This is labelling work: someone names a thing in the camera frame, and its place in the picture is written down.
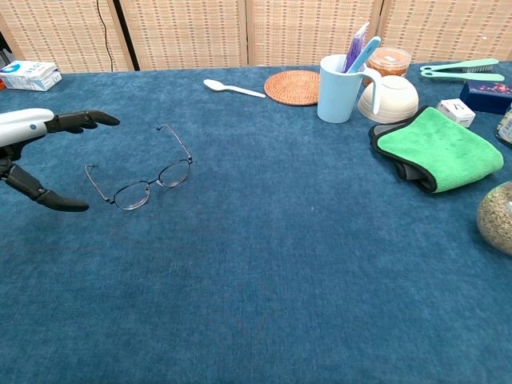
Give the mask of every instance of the light blue mug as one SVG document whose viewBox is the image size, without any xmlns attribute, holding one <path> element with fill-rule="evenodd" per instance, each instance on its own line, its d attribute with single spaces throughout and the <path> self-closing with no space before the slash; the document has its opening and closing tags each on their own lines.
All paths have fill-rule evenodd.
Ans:
<svg viewBox="0 0 512 384">
<path fill-rule="evenodd" d="M 374 82 L 372 96 L 372 111 L 378 112 L 381 97 L 382 76 L 376 70 L 362 65 L 359 72 L 342 74 L 336 68 L 340 60 L 344 61 L 346 55 L 332 54 L 320 61 L 320 89 L 318 92 L 317 115 L 324 122 L 346 122 L 352 115 L 356 104 L 359 87 L 363 77 Z"/>
</svg>

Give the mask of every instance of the toothbrush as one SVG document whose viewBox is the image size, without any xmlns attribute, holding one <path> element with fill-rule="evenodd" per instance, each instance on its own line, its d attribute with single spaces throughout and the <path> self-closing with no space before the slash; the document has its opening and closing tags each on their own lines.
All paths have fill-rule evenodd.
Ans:
<svg viewBox="0 0 512 384">
<path fill-rule="evenodd" d="M 337 68 L 338 72 L 345 73 L 346 70 L 350 68 L 355 58 L 361 53 L 362 43 L 364 42 L 366 30 L 368 29 L 369 25 L 370 22 L 366 22 L 365 24 L 363 24 L 363 26 L 359 28 L 359 30 L 354 35 L 354 38 L 352 38 L 352 42 L 350 43 L 350 48 L 348 54 L 346 55 L 346 59 L 344 57 L 341 57 L 339 60 Z"/>
<path fill-rule="evenodd" d="M 482 58 L 479 60 L 467 60 L 465 62 L 456 62 L 454 64 L 445 64 L 440 66 L 422 66 L 419 70 L 462 70 L 463 72 L 484 72 L 492 70 L 493 66 L 498 64 L 499 60 L 495 58 Z"/>
<path fill-rule="evenodd" d="M 368 44 L 362 49 L 361 53 L 354 60 L 350 68 L 348 69 L 348 74 L 353 74 L 361 68 L 361 66 L 365 63 L 368 58 L 372 55 L 373 52 L 380 46 L 381 38 L 379 36 L 373 36 Z"/>
<path fill-rule="evenodd" d="M 502 82 L 505 80 L 500 74 L 453 74 L 450 72 L 435 72 L 430 70 L 422 71 L 422 76 L 426 78 L 463 78 L 465 80 L 477 80 L 480 82 Z"/>
</svg>

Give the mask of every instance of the black cable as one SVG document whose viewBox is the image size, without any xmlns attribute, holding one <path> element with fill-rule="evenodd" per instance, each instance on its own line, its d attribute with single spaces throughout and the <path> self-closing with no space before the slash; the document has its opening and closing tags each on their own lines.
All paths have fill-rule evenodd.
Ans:
<svg viewBox="0 0 512 384">
<path fill-rule="evenodd" d="M 128 52 L 130 53 L 130 59 L 132 64 L 134 65 L 134 70 L 140 70 L 140 66 L 138 65 L 137 55 L 135 54 L 134 44 L 131 41 L 130 31 L 128 30 L 128 25 L 126 24 L 126 19 L 124 12 L 122 11 L 122 6 L 120 0 L 113 0 L 115 6 L 115 12 L 118 16 L 119 24 L 121 24 L 122 35 L 125 38 L 126 47 L 128 48 Z"/>
<path fill-rule="evenodd" d="M 99 9 L 99 0 L 96 0 L 96 9 L 98 10 L 98 16 L 99 16 L 99 19 L 102 21 L 103 29 L 105 31 L 105 48 L 106 48 L 106 52 L 109 54 L 109 58 L 110 58 L 110 72 L 114 72 L 114 60 L 112 60 L 112 55 L 110 54 L 110 50 L 109 50 L 109 42 L 108 42 L 107 36 L 106 36 L 106 25 L 105 25 L 105 22 L 103 21 L 102 12 Z"/>
</svg>

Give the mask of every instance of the tissue box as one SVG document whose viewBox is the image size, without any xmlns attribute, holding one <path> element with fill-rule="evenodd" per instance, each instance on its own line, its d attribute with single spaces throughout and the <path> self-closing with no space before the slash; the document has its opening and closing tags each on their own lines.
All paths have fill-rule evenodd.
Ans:
<svg viewBox="0 0 512 384">
<path fill-rule="evenodd" d="M 460 99 L 472 110 L 505 114 L 512 102 L 512 89 L 499 82 L 467 82 L 462 88 Z"/>
<path fill-rule="evenodd" d="M 16 60 L 0 70 L 0 80 L 12 90 L 48 90 L 62 79 L 52 62 Z"/>
<path fill-rule="evenodd" d="M 436 109 L 465 128 L 469 128 L 474 120 L 474 112 L 459 98 L 441 100 Z"/>
</svg>

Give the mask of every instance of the round woven coaster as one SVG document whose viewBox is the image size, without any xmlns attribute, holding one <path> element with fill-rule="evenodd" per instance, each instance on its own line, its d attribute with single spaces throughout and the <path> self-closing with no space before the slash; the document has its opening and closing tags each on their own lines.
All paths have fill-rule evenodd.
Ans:
<svg viewBox="0 0 512 384">
<path fill-rule="evenodd" d="M 289 106 L 310 106 L 318 102 L 320 75 L 310 70 L 286 70 L 270 76 L 265 93 Z"/>
</svg>

